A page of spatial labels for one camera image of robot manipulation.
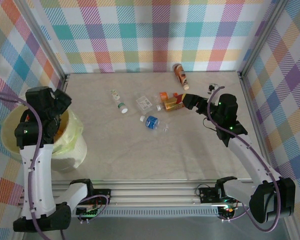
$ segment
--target bottle cap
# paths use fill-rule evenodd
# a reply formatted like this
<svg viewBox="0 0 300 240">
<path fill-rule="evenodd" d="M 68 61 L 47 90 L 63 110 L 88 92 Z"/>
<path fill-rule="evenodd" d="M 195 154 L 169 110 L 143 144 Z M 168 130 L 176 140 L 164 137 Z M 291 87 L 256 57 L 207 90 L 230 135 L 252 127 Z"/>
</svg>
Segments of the bottle cap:
<svg viewBox="0 0 300 240">
<path fill-rule="evenodd" d="M 126 107 L 126 105 L 122 105 L 119 107 L 121 113 L 125 114 L 126 112 L 128 112 L 128 108 Z"/>
</svg>

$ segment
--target label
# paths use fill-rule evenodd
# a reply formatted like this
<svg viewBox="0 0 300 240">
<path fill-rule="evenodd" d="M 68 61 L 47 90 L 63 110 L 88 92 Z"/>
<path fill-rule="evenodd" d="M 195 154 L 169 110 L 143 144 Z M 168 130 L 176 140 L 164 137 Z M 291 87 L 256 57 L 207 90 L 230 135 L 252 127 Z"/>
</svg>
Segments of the label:
<svg viewBox="0 0 300 240">
<path fill-rule="evenodd" d="M 120 96 L 119 96 L 119 94 L 117 93 L 116 90 L 111 90 L 111 94 L 112 94 L 112 97 L 114 98 L 114 100 L 119 100 L 120 99 Z"/>
<path fill-rule="evenodd" d="M 145 121 L 145 126 L 150 129 L 155 129 L 155 124 L 158 121 L 158 118 L 154 116 L 149 116 Z"/>
<path fill-rule="evenodd" d="M 123 102 L 119 103 L 118 105 L 118 109 L 121 108 L 122 106 L 124 106 L 125 104 Z"/>
<path fill-rule="evenodd" d="M 152 106 L 152 103 L 148 100 L 148 98 L 146 98 L 146 96 L 140 97 L 136 100 L 136 102 L 143 110 L 146 110 Z"/>
</svg>

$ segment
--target white floor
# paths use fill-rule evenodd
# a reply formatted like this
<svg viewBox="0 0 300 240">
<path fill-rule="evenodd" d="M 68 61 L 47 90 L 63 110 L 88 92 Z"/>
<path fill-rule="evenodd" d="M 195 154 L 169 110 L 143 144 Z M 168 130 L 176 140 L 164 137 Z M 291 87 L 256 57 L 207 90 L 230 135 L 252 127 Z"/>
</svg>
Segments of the white floor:
<svg viewBox="0 0 300 240">
<path fill-rule="evenodd" d="M 187 73 L 187 79 L 190 88 L 186 93 L 208 98 L 209 84 L 217 83 L 226 87 L 221 94 L 235 95 L 238 120 L 259 149 L 237 73 L 192 72 Z M 112 89 L 124 98 L 127 113 L 118 110 Z M 203 126 L 204 116 L 197 114 L 196 108 L 153 113 L 169 124 L 165 135 L 156 136 L 140 122 L 142 114 L 134 93 L 144 92 L 150 97 L 159 92 L 182 94 L 174 73 L 72 74 L 66 92 L 72 97 L 70 108 L 84 124 L 87 156 L 71 172 L 53 172 L 53 180 L 250 178 L 216 133 Z"/>
</svg>

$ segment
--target blue label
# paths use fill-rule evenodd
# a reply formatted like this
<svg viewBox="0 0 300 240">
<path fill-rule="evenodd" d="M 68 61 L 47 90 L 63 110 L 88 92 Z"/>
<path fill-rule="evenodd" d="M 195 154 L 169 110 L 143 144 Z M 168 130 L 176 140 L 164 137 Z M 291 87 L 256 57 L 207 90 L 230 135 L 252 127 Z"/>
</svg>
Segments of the blue label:
<svg viewBox="0 0 300 240">
<path fill-rule="evenodd" d="M 145 121 L 145 126 L 150 129 L 154 129 L 157 121 L 158 121 L 158 118 L 156 118 L 154 116 L 149 116 Z"/>
</svg>

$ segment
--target clear plastic container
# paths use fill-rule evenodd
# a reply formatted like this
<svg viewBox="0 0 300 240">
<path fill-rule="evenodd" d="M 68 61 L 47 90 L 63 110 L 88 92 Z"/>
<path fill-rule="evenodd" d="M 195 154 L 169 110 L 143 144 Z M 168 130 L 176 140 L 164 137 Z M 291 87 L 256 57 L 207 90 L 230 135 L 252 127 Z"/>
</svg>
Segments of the clear plastic container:
<svg viewBox="0 0 300 240">
<path fill-rule="evenodd" d="M 148 114 L 151 111 L 160 111 L 162 109 L 160 102 L 152 100 L 144 94 L 136 93 L 135 101 L 138 109 L 143 115 Z"/>
<path fill-rule="evenodd" d="M 166 133 L 168 131 L 168 124 L 164 121 L 160 121 L 155 116 L 141 116 L 140 121 L 145 123 L 145 126 L 149 129 L 156 130 L 160 133 Z"/>
<path fill-rule="evenodd" d="M 125 114 L 128 111 L 127 106 L 125 105 L 122 97 L 118 94 L 117 90 L 111 90 L 112 98 L 115 101 L 116 106 L 121 113 Z"/>
</svg>

